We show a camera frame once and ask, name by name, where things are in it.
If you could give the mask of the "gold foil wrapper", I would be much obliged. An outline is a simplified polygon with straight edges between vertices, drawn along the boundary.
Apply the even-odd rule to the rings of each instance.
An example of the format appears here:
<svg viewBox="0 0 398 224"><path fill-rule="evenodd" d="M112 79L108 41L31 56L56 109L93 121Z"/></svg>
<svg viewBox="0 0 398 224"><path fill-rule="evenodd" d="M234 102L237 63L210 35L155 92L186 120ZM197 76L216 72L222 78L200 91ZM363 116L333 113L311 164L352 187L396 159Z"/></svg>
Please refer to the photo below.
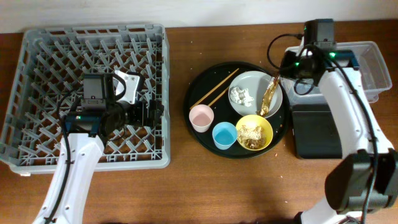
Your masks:
<svg viewBox="0 0 398 224"><path fill-rule="evenodd" d="M274 92L276 91L276 88L279 84L279 79L280 76L277 75L276 77L272 77L270 79L270 82L267 86L266 92L264 93L264 96L262 97L262 104L260 110L256 111L256 114L259 116L262 116L263 118L268 115L270 111L270 106L272 102L272 98L274 96Z"/></svg>

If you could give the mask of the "pink plastic cup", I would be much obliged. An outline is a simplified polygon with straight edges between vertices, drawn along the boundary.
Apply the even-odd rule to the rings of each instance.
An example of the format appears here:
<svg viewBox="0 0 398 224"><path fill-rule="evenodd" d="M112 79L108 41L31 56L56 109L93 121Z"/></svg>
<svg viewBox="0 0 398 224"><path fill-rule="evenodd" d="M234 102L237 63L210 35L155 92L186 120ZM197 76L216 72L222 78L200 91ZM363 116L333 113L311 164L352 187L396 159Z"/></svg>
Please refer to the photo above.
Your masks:
<svg viewBox="0 0 398 224"><path fill-rule="evenodd" d="M207 105L194 106L188 115L194 130L199 133L204 133L210 128L214 117L213 110Z"/></svg>

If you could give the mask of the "white tissue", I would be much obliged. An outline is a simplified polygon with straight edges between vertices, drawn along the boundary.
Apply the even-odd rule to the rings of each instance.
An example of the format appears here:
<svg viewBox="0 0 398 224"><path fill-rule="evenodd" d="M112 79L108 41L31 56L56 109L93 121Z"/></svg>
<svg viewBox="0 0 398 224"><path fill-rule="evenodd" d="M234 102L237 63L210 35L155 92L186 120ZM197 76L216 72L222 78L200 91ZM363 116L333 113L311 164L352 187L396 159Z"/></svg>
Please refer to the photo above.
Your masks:
<svg viewBox="0 0 398 224"><path fill-rule="evenodd" d="M231 89L229 98L233 103L243 105L245 107L250 107L252 105L251 102L254 101L254 98L250 96L247 88L240 89L238 86Z"/></svg>

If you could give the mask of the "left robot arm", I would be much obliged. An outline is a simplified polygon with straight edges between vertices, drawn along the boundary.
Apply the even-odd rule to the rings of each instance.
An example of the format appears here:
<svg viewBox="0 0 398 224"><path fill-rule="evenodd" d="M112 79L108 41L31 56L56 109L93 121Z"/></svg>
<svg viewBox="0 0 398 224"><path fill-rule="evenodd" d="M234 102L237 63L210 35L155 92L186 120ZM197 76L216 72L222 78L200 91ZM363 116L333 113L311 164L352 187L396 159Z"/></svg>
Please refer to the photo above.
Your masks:
<svg viewBox="0 0 398 224"><path fill-rule="evenodd" d="M137 72L86 74L83 94L59 116L60 155L35 223L81 223L95 167L110 135L127 125L154 129L164 111L139 101L146 79Z"/></svg>

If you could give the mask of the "blue plastic cup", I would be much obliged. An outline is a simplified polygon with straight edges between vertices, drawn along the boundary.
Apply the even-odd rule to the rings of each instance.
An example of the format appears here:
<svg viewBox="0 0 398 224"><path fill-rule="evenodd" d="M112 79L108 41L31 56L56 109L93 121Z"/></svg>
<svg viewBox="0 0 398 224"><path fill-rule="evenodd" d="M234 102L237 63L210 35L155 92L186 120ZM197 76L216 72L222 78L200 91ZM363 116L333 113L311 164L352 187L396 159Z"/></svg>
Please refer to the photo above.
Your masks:
<svg viewBox="0 0 398 224"><path fill-rule="evenodd" d="M215 146L220 150L229 149L237 140L235 125L229 122L220 122L212 130Z"/></svg>

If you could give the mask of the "food scraps with rice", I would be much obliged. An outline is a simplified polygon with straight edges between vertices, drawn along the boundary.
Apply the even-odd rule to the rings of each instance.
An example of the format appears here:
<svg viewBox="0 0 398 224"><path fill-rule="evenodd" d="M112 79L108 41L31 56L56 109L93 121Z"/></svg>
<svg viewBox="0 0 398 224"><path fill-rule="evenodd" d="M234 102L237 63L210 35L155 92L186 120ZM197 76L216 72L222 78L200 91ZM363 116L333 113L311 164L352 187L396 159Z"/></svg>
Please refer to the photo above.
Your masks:
<svg viewBox="0 0 398 224"><path fill-rule="evenodd" d="M261 126L242 125L238 129L238 141L246 148L260 149L266 143L266 135Z"/></svg>

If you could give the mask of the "yellow bowl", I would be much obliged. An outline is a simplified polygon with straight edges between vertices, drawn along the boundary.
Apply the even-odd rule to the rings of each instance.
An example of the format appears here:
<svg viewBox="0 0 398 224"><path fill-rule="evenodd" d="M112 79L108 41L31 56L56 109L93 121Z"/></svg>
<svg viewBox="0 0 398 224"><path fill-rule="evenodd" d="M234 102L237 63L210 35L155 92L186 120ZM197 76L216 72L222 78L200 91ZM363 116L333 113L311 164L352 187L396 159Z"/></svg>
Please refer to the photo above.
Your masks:
<svg viewBox="0 0 398 224"><path fill-rule="evenodd" d="M265 135L266 135L266 143L265 145L263 145L260 149L249 149L244 147L239 141L238 141L238 137L237 137L237 141L238 143L245 149L249 150L249 151L260 151L265 149L266 147L268 147L271 144L271 141L273 139L273 129L272 126L270 124L270 122L268 122L268 120L266 120L265 118L263 118L262 116L258 116L258 115L247 115L247 116L243 116L237 123L236 123L236 130L238 133L238 129L242 126L242 125L246 125L246 126L261 126L264 129Z"/></svg>

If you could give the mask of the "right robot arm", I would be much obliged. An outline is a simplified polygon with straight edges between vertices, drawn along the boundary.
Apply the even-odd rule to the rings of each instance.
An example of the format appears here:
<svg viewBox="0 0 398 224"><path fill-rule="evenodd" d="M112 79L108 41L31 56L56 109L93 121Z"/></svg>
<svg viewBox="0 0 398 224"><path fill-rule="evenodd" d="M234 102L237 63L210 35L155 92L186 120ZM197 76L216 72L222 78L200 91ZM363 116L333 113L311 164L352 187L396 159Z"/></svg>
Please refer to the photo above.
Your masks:
<svg viewBox="0 0 398 224"><path fill-rule="evenodd" d="M359 63L336 47L333 19L305 22L298 52L287 51L279 74L311 79L332 113L343 160L326 177L325 197L295 223L364 223L397 200L397 151L378 125L364 93Z"/></svg>

